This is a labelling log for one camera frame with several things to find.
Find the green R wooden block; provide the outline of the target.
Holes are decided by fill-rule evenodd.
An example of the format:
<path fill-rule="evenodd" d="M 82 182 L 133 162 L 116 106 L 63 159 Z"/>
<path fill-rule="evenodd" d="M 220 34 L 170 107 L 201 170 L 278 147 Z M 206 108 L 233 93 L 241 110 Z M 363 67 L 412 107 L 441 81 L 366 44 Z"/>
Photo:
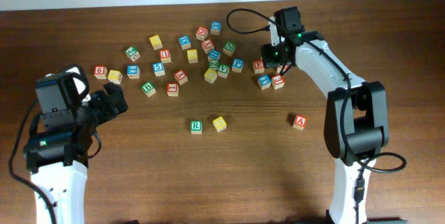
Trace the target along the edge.
<path fill-rule="evenodd" d="M 202 122 L 199 120 L 191 121 L 191 133 L 192 134 L 201 134 L 202 133 Z"/>

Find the yellow S wooden block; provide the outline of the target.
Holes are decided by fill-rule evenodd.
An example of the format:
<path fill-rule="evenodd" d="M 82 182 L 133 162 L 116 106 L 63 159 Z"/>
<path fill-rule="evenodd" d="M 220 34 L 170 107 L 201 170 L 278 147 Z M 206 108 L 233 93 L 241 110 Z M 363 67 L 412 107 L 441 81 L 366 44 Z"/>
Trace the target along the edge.
<path fill-rule="evenodd" d="M 213 120 L 213 126 L 215 127 L 217 132 L 221 132 L 227 128 L 227 123 L 225 122 L 222 116 Z"/>

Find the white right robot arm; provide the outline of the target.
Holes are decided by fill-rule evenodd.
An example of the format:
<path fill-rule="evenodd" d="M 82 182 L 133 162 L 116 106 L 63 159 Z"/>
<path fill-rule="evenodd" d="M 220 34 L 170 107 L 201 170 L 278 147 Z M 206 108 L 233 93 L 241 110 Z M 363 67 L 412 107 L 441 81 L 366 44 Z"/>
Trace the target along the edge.
<path fill-rule="evenodd" d="M 267 67 L 284 65 L 305 72 L 327 100 L 324 139 L 334 158 L 334 195 L 328 223 L 367 223 L 366 194 L 371 173 L 389 142 L 387 96 L 379 82 L 367 82 L 350 71 L 318 31 L 306 31 L 296 7 L 269 18 L 271 42 L 261 55 Z"/>

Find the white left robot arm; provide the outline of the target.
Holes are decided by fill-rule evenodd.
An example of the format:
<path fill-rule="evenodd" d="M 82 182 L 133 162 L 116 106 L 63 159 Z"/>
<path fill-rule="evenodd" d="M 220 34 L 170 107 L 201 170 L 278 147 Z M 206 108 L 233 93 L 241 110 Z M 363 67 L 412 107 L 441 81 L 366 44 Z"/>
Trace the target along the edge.
<path fill-rule="evenodd" d="M 41 112 L 24 146 L 35 194 L 38 223 L 84 223 L 88 150 L 97 127 L 128 109 L 120 86 L 107 83 L 90 93 L 83 68 L 72 64 L 35 85 Z"/>

